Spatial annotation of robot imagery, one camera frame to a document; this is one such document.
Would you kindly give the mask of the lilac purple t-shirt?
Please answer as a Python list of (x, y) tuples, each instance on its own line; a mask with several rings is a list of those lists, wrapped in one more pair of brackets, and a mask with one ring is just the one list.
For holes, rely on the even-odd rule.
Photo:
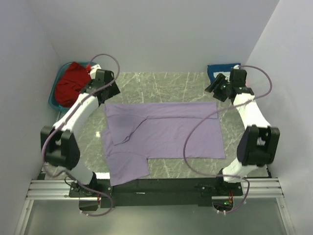
[(216, 102), (166, 102), (104, 106), (103, 149), (112, 186), (148, 176), (148, 159), (224, 159)]

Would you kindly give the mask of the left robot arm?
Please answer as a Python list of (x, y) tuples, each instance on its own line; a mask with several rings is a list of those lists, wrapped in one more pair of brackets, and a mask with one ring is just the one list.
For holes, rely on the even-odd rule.
[(53, 126), (44, 126), (40, 133), (46, 175), (52, 179), (60, 175), (68, 176), (87, 197), (100, 194), (110, 198), (99, 190), (95, 172), (80, 161), (80, 149), (75, 136), (94, 110), (119, 93), (115, 81), (115, 78), (109, 82), (104, 78), (91, 80), (67, 113)]

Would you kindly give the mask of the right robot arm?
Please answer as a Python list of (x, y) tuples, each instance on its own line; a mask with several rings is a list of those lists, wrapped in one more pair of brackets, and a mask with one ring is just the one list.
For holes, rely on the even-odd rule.
[(232, 71), (229, 77), (222, 73), (206, 89), (219, 101), (230, 99), (244, 124), (245, 131), (237, 146), (236, 158), (220, 173), (223, 178), (215, 182), (215, 191), (226, 195), (231, 183), (240, 182), (250, 172), (273, 163), (280, 138), (280, 130), (264, 118), (251, 88), (246, 86), (246, 71)]

